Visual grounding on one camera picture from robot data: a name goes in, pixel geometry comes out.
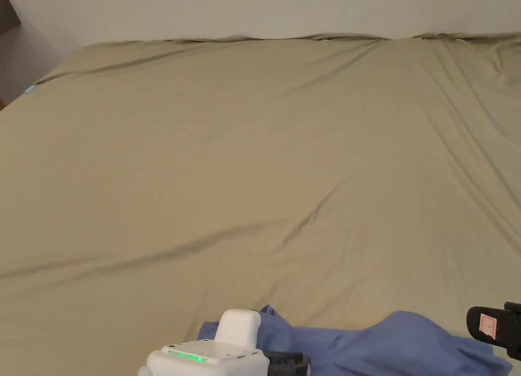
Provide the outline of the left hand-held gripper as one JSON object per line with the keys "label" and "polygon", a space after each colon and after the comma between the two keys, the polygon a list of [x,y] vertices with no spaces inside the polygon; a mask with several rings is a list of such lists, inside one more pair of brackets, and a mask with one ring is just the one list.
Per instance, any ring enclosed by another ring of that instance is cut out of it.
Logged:
{"label": "left hand-held gripper", "polygon": [[138,375],[303,375],[301,353],[256,347],[261,326],[257,311],[229,309],[214,339],[166,345],[151,352]]}

